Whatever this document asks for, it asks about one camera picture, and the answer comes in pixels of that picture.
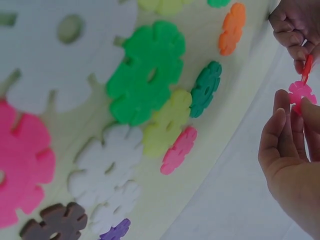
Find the white flower piece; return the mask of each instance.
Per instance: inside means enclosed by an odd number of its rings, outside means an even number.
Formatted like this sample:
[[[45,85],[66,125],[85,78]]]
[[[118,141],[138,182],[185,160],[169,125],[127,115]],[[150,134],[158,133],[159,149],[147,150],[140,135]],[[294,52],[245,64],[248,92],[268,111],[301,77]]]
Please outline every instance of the white flower piece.
[[[68,191],[83,207],[105,203],[117,187],[133,177],[143,156],[143,133],[138,127],[116,125],[104,133],[105,144],[92,141],[79,155],[80,171],[70,174]]]
[[[123,187],[117,188],[106,205],[99,205],[93,211],[89,225],[91,231],[102,234],[117,226],[132,212],[140,194],[141,187],[134,181],[128,181]]]
[[[5,10],[15,12],[14,7]],[[7,93],[8,102],[21,111],[41,114],[54,90],[56,111],[63,113],[90,96],[90,74],[106,83],[117,69],[125,52],[114,42],[132,35],[138,6],[136,0],[41,0],[17,6],[16,12],[14,26],[0,29],[2,36],[8,35],[1,53],[10,53],[0,70],[3,75],[16,68],[22,73]],[[68,29],[63,36],[68,42],[58,37],[61,28]]]

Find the orange flower piece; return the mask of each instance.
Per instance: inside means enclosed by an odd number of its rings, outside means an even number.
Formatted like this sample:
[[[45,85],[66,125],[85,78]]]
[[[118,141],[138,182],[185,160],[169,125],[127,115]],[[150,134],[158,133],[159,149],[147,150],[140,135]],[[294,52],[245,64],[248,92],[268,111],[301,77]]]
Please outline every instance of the orange flower piece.
[[[223,33],[219,38],[219,49],[222,56],[228,56],[235,51],[237,43],[242,37],[242,28],[245,24],[246,6],[237,2],[233,4],[223,22]]]

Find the green flower piece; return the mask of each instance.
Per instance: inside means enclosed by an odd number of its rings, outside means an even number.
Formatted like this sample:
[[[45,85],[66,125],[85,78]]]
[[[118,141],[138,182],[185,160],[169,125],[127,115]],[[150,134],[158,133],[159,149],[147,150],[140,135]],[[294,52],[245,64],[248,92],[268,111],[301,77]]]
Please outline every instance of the green flower piece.
[[[198,118],[214,99],[214,93],[218,90],[222,67],[220,63],[212,61],[198,76],[195,86],[191,91],[191,118]]]
[[[143,124],[171,96],[179,81],[186,51],[185,37],[167,21],[138,28],[123,44],[125,60],[106,84],[110,112],[120,124]]]
[[[231,0],[207,0],[208,4],[213,8],[222,8],[226,7]]]

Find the hand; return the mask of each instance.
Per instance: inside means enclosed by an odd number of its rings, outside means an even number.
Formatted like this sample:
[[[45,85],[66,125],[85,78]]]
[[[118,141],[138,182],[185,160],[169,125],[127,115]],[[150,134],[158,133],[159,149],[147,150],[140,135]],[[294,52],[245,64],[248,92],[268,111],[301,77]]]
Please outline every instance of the hand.
[[[320,107],[304,98],[301,110],[302,116],[290,111],[286,91],[275,94],[273,116],[262,131],[258,159],[282,209],[320,240]]]
[[[315,63],[320,61],[319,13],[320,0],[281,0],[269,17],[275,38],[287,48],[298,74],[306,55],[312,54]]]

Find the pink flower piece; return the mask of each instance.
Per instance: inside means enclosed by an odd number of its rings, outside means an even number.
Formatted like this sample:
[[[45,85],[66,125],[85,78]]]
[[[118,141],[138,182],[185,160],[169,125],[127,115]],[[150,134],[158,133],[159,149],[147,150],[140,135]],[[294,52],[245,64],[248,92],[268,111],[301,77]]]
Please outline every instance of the pink flower piece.
[[[186,130],[180,134],[173,144],[173,147],[166,152],[163,158],[163,164],[160,170],[163,175],[170,175],[175,169],[180,167],[186,155],[188,155],[194,147],[197,136],[198,131],[192,126],[187,127]]]
[[[18,222],[16,209],[31,214],[45,194],[40,184],[54,178],[56,158],[49,148],[51,137],[41,120],[23,114],[14,127],[17,113],[0,101],[0,228]]]
[[[289,97],[290,103],[295,104],[293,109],[299,115],[301,115],[301,100],[302,98],[307,98],[313,104],[317,104],[317,98],[312,94],[312,88],[302,81],[296,81],[292,83],[289,87]]]

